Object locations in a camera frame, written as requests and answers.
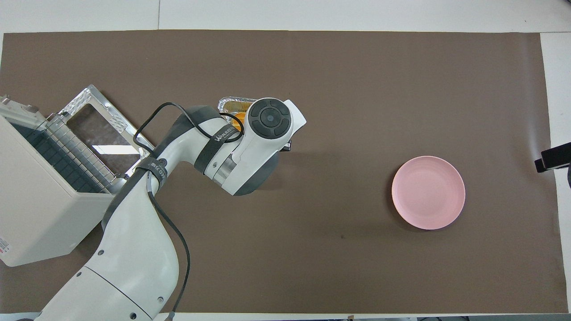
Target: circular gray button pad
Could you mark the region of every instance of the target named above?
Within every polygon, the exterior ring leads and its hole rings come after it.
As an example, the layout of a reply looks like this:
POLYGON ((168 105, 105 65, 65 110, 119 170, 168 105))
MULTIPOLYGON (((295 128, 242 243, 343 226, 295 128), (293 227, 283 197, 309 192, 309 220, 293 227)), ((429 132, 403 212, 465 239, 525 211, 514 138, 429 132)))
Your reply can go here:
POLYGON ((276 139, 288 131, 291 116, 286 104, 277 99, 265 98, 250 106, 248 122, 258 136, 276 139))

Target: cable connector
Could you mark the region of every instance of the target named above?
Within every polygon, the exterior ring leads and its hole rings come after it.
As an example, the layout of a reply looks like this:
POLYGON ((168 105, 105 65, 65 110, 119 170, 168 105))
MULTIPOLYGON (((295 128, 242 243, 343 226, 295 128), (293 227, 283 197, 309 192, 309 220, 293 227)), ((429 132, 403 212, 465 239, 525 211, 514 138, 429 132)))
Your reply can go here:
POLYGON ((168 313, 168 317, 164 321, 172 321, 172 319, 174 317, 175 317, 175 313, 174 313, 174 311, 171 311, 168 313))

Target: round button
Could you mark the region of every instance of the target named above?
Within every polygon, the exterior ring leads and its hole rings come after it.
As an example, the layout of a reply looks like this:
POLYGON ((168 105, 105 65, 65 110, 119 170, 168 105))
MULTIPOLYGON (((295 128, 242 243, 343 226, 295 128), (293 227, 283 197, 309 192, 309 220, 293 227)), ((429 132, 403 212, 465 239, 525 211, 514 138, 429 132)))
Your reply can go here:
POLYGON ((280 123, 282 118, 277 110, 273 108, 267 108, 264 109, 264 111, 262 111, 262 114, 260 115, 260 120, 262 121, 262 124, 268 127, 276 127, 280 123))

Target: velcro strap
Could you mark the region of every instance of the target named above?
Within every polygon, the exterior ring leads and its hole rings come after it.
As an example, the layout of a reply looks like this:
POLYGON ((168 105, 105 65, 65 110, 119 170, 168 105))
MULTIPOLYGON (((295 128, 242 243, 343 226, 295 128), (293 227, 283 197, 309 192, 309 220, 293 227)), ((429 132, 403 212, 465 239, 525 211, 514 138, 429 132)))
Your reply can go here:
POLYGON ((236 134, 238 130, 231 124, 227 124, 214 134, 210 140, 204 145, 202 151, 194 162, 194 168, 204 174, 206 166, 210 163, 214 155, 218 153, 224 142, 236 134))
POLYGON ((139 162, 139 164, 137 164, 137 168, 151 171, 151 173, 159 180, 159 188, 161 188, 167 180, 167 169, 159 160, 156 160, 153 157, 149 156, 144 158, 139 162))

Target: black cable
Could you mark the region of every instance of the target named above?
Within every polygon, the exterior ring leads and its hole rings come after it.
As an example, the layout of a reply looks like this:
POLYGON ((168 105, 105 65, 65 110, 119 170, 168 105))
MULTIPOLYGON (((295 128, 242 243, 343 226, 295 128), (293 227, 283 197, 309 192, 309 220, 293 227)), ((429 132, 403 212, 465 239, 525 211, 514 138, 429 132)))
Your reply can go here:
MULTIPOLYGON (((133 135, 133 142, 135 144, 137 144, 138 146, 144 148, 145 150, 147 150, 149 152, 149 154, 151 154, 151 157, 153 158, 157 158, 158 155, 155 155, 155 151, 152 150, 150 147, 148 147, 147 145, 141 143, 138 139, 139 134, 141 134, 141 131, 143 131, 143 129, 151 122, 151 120, 153 118, 155 118, 155 116, 160 112, 160 110, 166 106, 175 106, 176 108, 178 108, 188 119, 188 121, 194 126, 196 127, 196 129, 198 129, 198 131, 200 131, 204 136, 206 136, 208 139, 212 138, 212 135, 209 135, 204 129, 202 129, 202 127, 200 127, 191 117, 190 115, 186 112, 186 110, 184 110, 183 107, 181 107, 179 104, 177 103, 172 103, 172 102, 166 102, 163 103, 162 105, 160 105, 159 107, 157 107, 157 109, 155 109, 155 111, 153 111, 153 113, 149 116, 149 118, 147 118, 147 120, 137 129, 137 131, 135 132, 135 134, 133 135)), ((235 142, 238 139, 240 139, 240 137, 242 137, 244 135, 244 125, 242 124, 242 122, 240 121, 240 119, 238 119, 238 117, 232 115, 232 114, 228 114, 228 113, 220 113, 220 115, 222 116, 228 116, 234 120, 236 120, 238 122, 238 124, 240 124, 240 134, 235 137, 235 138, 231 138, 226 140, 224 143, 231 143, 231 142, 235 142)))
POLYGON ((179 229, 176 228, 175 223, 173 223, 171 221, 171 219, 167 216, 167 214, 165 214, 165 212, 161 209, 159 203, 157 203, 155 197, 153 196, 152 191, 148 191, 147 194, 148 194, 149 200, 151 201, 152 205, 155 207, 156 211, 164 218, 165 221, 167 221, 168 225, 171 226, 171 228, 175 231, 175 233, 180 238, 180 241, 182 242, 182 245, 184 246, 184 252, 186 253, 186 273, 184 275, 184 282, 182 284, 182 288, 180 289, 179 296, 176 299, 175 305, 172 308, 172 311, 176 312, 176 308, 178 307, 178 305, 180 303, 180 299, 182 298, 182 295, 184 293, 184 289, 186 288, 186 283, 188 282, 188 275, 190 274, 190 251, 188 250, 188 245, 186 244, 186 241, 184 240, 184 236, 179 231, 179 229))

